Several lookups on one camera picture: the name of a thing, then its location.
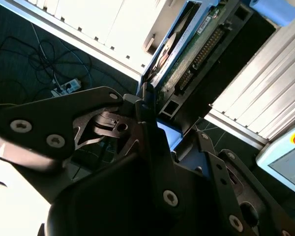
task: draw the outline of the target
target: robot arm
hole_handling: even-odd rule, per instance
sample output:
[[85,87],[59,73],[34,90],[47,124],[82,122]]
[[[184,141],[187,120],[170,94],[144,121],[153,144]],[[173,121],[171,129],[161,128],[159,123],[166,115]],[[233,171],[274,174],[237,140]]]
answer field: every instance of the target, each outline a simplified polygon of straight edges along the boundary
[[236,154],[216,154],[205,133],[189,132],[173,158],[153,89],[144,84],[141,97],[101,87],[0,109],[0,159],[45,191],[65,182],[74,150],[118,138],[111,165],[49,199],[46,235],[295,236],[295,223]]

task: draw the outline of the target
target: black metal bracket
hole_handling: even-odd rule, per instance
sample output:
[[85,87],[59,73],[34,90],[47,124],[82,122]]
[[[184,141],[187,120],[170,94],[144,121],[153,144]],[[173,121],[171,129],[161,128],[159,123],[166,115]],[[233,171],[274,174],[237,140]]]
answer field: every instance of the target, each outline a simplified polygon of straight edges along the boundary
[[225,161],[227,168],[238,178],[244,189],[237,195],[238,204],[249,203],[259,216],[258,232],[262,235],[282,235],[283,231],[295,235],[295,222],[260,184],[240,158],[230,150],[224,149],[218,157]]
[[210,181],[224,230],[232,235],[241,235],[244,232],[245,235],[254,236],[240,211],[227,167],[223,160],[215,156],[210,137],[200,130],[192,130],[187,142],[179,144],[176,150],[180,165],[200,172]]
[[4,107],[0,110],[0,158],[39,171],[61,169],[80,147],[91,118],[116,111],[122,104],[116,91],[100,87]]

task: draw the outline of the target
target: cable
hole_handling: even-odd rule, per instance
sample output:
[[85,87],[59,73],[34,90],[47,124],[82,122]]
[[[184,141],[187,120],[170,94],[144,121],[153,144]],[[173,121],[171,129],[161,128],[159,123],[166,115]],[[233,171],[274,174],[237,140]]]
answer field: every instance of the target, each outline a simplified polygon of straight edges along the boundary
[[[17,51],[13,51],[13,50],[10,50],[10,49],[3,48],[6,41],[8,41],[8,40],[13,40],[13,41],[16,41],[16,42],[26,46],[27,48],[32,50],[32,53],[30,53],[29,55],[26,55],[24,53],[20,53],[20,52],[17,52]],[[52,50],[52,54],[53,54],[52,56],[54,58],[46,59],[40,50],[34,48],[32,45],[30,45],[30,44],[28,44],[26,42],[23,42],[22,40],[20,40],[18,38],[15,38],[13,36],[8,36],[7,38],[4,39],[4,41],[0,44],[0,52],[1,51],[10,52],[10,53],[14,53],[14,54],[17,54],[17,55],[28,58],[30,66],[35,70],[36,80],[39,83],[44,84],[44,85],[48,85],[52,81],[53,73],[56,73],[57,75],[65,78],[65,79],[70,79],[70,80],[72,80],[74,78],[83,79],[86,76],[90,77],[91,76],[90,71],[92,69],[95,69],[95,70],[100,71],[100,72],[104,73],[105,75],[109,76],[109,78],[113,79],[117,84],[119,84],[119,86],[121,88],[123,88],[125,90],[126,93],[131,93],[131,91],[128,88],[126,88],[124,85],[122,85],[114,76],[110,75],[109,72],[103,71],[100,67],[92,64],[92,60],[91,60],[91,58],[90,58],[90,56],[88,54],[86,54],[86,55],[88,57],[89,63],[83,63],[81,61],[76,62],[76,61],[63,61],[63,60],[61,60],[67,54],[71,54],[73,52],[77,52],[77,51],[81,51],[81,50],[79,50],[79,49],[68,50],[68,51],[60,54],[58,57],[56,57],[55,56],[55,49],[54,49],[54,46],[52,45],[51,42],[49,42],[47,40],[42,40],[42,41],[39,42],[38,47],[41,46],[41,44],[49,45],[49,47]],[[56,68],[57,65],[82,65],[84,68],[86,68],[87,73],[84,74],[84,75],[66,76]],[[46,73],[46,75],[47,75],[47,78],[49,78],[50,80],[47,81],[47,82],[44,82],[44,81],[40,80],[39,77],[38,77],[38,72],[39,71],[44,71]]]
[[213,129],[217,129],[218,127],[214,127],[214,128],[209,128],[209,129],[204,129],[202,131],[207,131],[207,130],[213,130]]
[[17,104],[14,104],[14,103],[0,103],[0,106],[1,106],[1,105],[17,106]]
[[25,102],[27,100],[27,98],[29,97],[29,94],[28,94],[27,90],[25,89],[25,87],[20,82],[18,82],[16,80],[0,81],[0,85],[2,85],[4,83],[16,83],[16,84],[18,84],[21,87],[21,89],[24,91],[24,94],[25,94],[25,98],[24,98],[23,102]]
[[221,137],[219,138],[219,140],[216,142],[216,144],[214,145],[214,148],[216,147],[216,145],[221,141],[222,137],[224,136],[224,134],[226,133],[226,131],[224,131],[224,133],[221,135]]
[[[41,46],[41,42],[40,42],[40,40],[39,40],[39,37],[38,37],[38,34],[37,34],[37,32],[36,32],[36,29],[35,29],[34,25],[33,25],[32,22],[31,22],[30,24],[31,24],[31,26],[32,26],[32,28],[33,28],[33,30],[34,30],[34,33],[35,33],[36,39],[37,39],[38,44],[39,44],[39,48],[40,48],[41,52],[43,53],[44,57],[46,58],[46,60],[48,60],[48,59],[47,59],[47,56],[46,56],[46,54],[45,54],[45,52],[44,52],[44,49],[43,49],[43,47]],[[58,79],[57,79],[57,77],[56,77],[54,71],[53,71],[53,76],[54,76],[55,82],[56,82],[56,84],[58,85],[58,87],[59,87],[63,92],[67,93],[67,91],[65,91],[65,90],[63,89],[63,87],[59,84],[59,81],[58,81]]]
[[113,29],[113,27],[114,27],[114,24],[115,24],[115,22],[116,22],[116,19],[117,19],[117,17],[119,16],[119,13],[120,13],[120,10],[121,10],[121,8],[122,8],[122,6],[123,6],[123,4],[124,4],[124,1],[125,1],[125,0],[122,0],[122,3],[121,3],[121,5],[120,5],[120,7],[119,7],[119,9],[118,9],[118,12],[117,12],[117,14],[116,14],[116,17],[114,18],[113,24],[112,24],[111,28],[109,29],[109,32],[108,32],[108,35],[107,35],[107,37],[106,37],[106,41],[105,41],[105,43],[107,42],[107,39],[109,38],[109,35],[110,35],[110,33],[111,33],[111,31],[112,31],[112,29]]
[[45,90],[47,90],[47,91],[53,91],[53,90],[50,89],[50,88],[42,88],[42,89],[40,89],[40,90],[34,95],[34,97],[31,99],[31,102],[35,101],[36,98],[37,98],[37,96],[38,96],[42,91],[45,91]]
[[207,130],[207,128],[209,127],[210,124],[211,124],[211,123],[209,122],[209,123],[207,124],[207,126],[205,127],[204,130]]
[[72,179],[74,179],[77,176],[77,174],[80,171],[80,169],[81,169],[81,165],[79,166],[78,170],[76,171],[76,173],[74,174],[74,176],[72,177]]
[[[65,46],[65,44],[58,38],[58,41],[62,44],[62,46],[64,46],[67,50],[69,50],[78,60],[81,64],[83,64],[82,60],[78,57],[78,55],[76,55],[72,50],[70,50],[67,46]],[[89,70],[87,69],[87,67],[85,66],[85,64],[83,64],[85,70],[88,72],[88,77],[89,77],[89,87],[90,89],[92,88],[92,77],[89,73]]]

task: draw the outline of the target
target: metal frame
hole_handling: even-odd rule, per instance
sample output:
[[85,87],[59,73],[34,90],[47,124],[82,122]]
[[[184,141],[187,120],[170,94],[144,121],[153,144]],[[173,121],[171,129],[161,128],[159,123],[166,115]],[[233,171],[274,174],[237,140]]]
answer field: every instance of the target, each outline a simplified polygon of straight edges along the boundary
[[[277,29],[212,107],[208,118],[219,113],[235,136],[254,147],[254,136],[273,142],[295,123],[295,20]],[[250,137],[242,138],[238,126]]]
[[258,150],[261,150],[268,143],[268,140],[241,126],[214,109],[205,116],[205,119]]

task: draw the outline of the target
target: black cable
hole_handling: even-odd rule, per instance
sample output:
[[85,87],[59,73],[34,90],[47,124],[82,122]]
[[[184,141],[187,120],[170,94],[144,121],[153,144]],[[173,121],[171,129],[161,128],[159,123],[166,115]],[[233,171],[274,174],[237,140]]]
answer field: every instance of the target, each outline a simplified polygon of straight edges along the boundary
[[[58,38],[58,41],[59,41],[59,43],[63,46],[63,47],[65,47],[67,50],[69,50],[70,51],[70,49],[65,45],[65,43],[63,43],[59,38]],[[71,51],[71,54],[72,55],[74,55],[77,59],[78,59],[78,61],[80,62],[80,63],[83,63],[82,62],[82,60],[80,59],[80,57],[74,52],[74,51]],[[87,67],[83,64],[83,67],[85,68],[85,70],[87,70],[87,72],[88,72],[88,77],[89,77],[89,87],[90,87],[90,89],[93,87],[93,77],[91,76],[91,74],[90,74],[90,70],[89,69],[87,69]]]
[[37,98],[37,96],[42,92],[42,91],[49,91],[49,92],[51,92],[52,91],[52,89],[50,89],[50,88],[42,88],[42,89],[40,89],[34,96],[33,96],[33,98],[31,99],[31,102],[33,102],[33,101],[35,101],[36,100],[36,98]]
[[81,169],[81,165],[79,166],[78,170],[76,171],[76,173],[74,174],[74,176],[72,177],[72,179],[74,179],[77,176],[77,174],[80,171],[80,169]]
[[21,89],[24,91],[24,94],[25,94],[25,98],[24,98],[23,102],[25,102],[28,99],[29,94],[28,94],[27,90],[25,89],[25,87],[20,82],[18,82],[16,80],[3,80],[3,81],[0,81],[0,85],[4,84],[4,83],[16,83],[16,84],[18,84],[21,87]]
[[[20,53],[20,52],[16,52],[16,51],[13,51],[13,50],[9,50],[9,49],[4,49],[3,46],[4,44],[6,43],[7,40],[15,40],[17,41],[18,43],[20,44],[23,44],[25,46],[27,46],[28,48],[30,48],[31,50],[33,50],[32,53],[30,53],[29,55],[25,55],[23,53]],[[52,58],[51,59],[47,59],[44,57],[44,55],[41,53],[40,51],[40,46],[42,44],[48,44],[50,46],[50,48],[52,49]],[[61,59],[66,56],[67,54],[70,54],[72,52],[78,52],[78,51],[81,51],[79,49],[71,49],[71,50],[68,50],[68,51],[65,51],[64,53],[60,54],[58,57],[56,57],[56,52],[55,52],[55,48],[53,46],[53,44],[47,40],[42,40],[40,41],[40,44],[38,45],[38,49],[34,48],[32,45],[26,43],[26,42],[23,42],[22,40],[16,38],[16,37],[13,37],[13,36],[8,36],[1,44],[0,44],[0,51],[6,51],[6,52],[10,52],[10,53],[15,53],[15,54],[18,54],[18,55],[21,55],[21,56],[24,56],[24,57],[27,57],[28,58],[28,61],[29,61],[29,64],[30,66],[35,70],[35,77],[36,77],[36,80],[41,83],[41,84],[44,84],[44,85],[48,85],[50,84],[50,82],[53,80],[53,73],[56,73],[57,76],[60,76],[62,78],[65,78],[65,79],[74,79],[74,78],[79,78],[79,79],[83,79],[85,78],[86,76],[88,76],[90,74],[90,71],[91,69],[96,69],[106,75],[108,75],[111,79],[113,79],[117,84],[120,85],[120,87],[122,87],[127,93],[131,93],[130,90],[128,90],[125,86],[123,86],[117,79],[114,78],[114,76],[110,75],[109,73],[107,73],[106,71],[103,71],[101,70],[98,66],[94,65],[92,63],[92,59],[90,57],[90,55],[86,54],[87,57],[88,57],[88,63],[80,63],[80,62],[76,62],[76,61],[61,61]],[[60,65],[60,64],[67,64],[67,65],[82,65],[82,66],[85,66],[87,67],[87,73],[86,74],[83,74],[83,75],[78,75],[78,76],[67,76],[65,74],[63,74],[62,72],[60,72],[57,68],[56,68],[56,65]],[[47,69],[50,69],[53,71],[53,73],[51,74],[50,72],[48,72]],[[44,71],[47,75],[47,77],[50,79],[49,81],[47,82],[44,82],[42,80],[39,79],[38,77],[38,72],[40,71]]]

